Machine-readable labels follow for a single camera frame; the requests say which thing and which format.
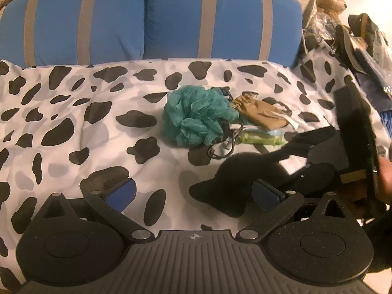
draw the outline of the blue pillow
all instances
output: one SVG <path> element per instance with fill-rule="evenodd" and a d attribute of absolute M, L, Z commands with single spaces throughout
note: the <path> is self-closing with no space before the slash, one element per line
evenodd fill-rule
<path fill-rule="evenodd" d="M 14 0 L 0 55 L 23 68 L 141 60 L 145 0 Z"/>
<path fill-rule="evenodd" d="M 144 58 L 269 60 L 292 66 L 301 32 L 296 0 L 147 0 Z"/>

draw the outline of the gray stripe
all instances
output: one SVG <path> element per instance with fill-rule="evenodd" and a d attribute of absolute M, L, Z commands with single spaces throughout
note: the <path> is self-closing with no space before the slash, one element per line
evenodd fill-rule
<path fill-rule="evenodd" d="M 262 0 L 263 2 L 263 32 L 261 33 L 259 60 L 268 60 L 271 50 L 272 40 L 272 0 Z"/>
<path fill-rule="evenodd" d="M 34 23 L 38 0 L 28 0 L 23 27 L 23 49 L 26 67 L 35 66 Z"/>
<path fill-rule="evenodd" d="M 211 58 L 214 37 L 216 0 L 203 0 L 201 4 L 201 23 L 198 58 Z"/>
<path fill-rule="evenodd" d="M 79 13 L 76 50 L 79 65 L 90 65 L 90 34 L 95 0 L 82 0 Z"/>

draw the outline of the metal screw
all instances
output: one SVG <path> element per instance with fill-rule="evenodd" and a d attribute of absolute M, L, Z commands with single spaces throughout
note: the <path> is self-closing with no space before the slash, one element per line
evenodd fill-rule
<path fill-rule="evenodd" d="M 254 230 L 242 230 L 240 232 L 240 237 L 246 240 L 254 240 L 259 236 L 259 234 Z"/>
<path fill-rule="evenodd" d="M 132 232 L 132 237 L 137 240 L 146 240 L 151 236 L 151 232 L 147 230 L 136 230 Z"/>

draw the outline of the tan drawstring pouch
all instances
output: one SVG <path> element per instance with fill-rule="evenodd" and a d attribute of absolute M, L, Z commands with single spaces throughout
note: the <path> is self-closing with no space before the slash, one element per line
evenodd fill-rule
<path fill-rule="evenodd" d="M 265 126 L 269 130 L 279 129 L 289 124 L 287 120 L 289 117 L 282 110 L 264 101 L 258 101 L 248 94 L 233 100 L 232 107 L 251 122 Z"/>

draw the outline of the blue fabric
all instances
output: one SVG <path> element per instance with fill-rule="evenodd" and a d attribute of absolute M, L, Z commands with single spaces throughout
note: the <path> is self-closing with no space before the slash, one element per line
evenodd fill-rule
<path fill-rule="evenodd" d="M 0 55 L 23 68 L 28 0 L 14 0 L 0 20 Z M 38 0 L 34 25 L 36 65 L 78 64 L 77 32 L 82 0 Z M 145 0 L 95 0 L 90 63 L 141 60 Z"/>
<path fill-rule="evenodd" d="M 147 59 L 196 58 L 202 0 L 147 0 Z"/>
<path fill-rule="evenodd" d="M 14 0 L 9 3 L 0 22 L 0 57 L 21 67 L 25 67 L 23 31 L 27 2 Z"/>
<path fill-rule="evenodd" d="M 380 113 L 381 121 L 387 129 L 389 136 L 392 137 L 392 110 Z"/>
<path fill-rule="evenodd" d="M 292 66 L 301 43 L 296 0 L 273 1 L 269 60 Z M 202 0 L 147 0 L 144 58 L 196 58 Z M 217 0 L 213 58 L 257 60 L 263 29 L 261 0 Z"/>
<path fill-rule="evenodd" d="M 302 11 L 296 0 L 272 0 L 274 6 L 270 62 L 292 67 L 302 37 Z"/>
<path fill-rule="evenodd" d="M 90 37 L 93 64 L 141 60 L 144 0 L 95 0 Z"/>
<path fill-rule="evenodd" d="M 217 0 L 212 57 L 257 59 L 263 31 L 262 14 L 261 0 Z"/>
<path fill-rule="evenodd" d="M 36 65 L 78 64 L 76 35 L 82 0 L 38 0 L 35 14 Z"/>

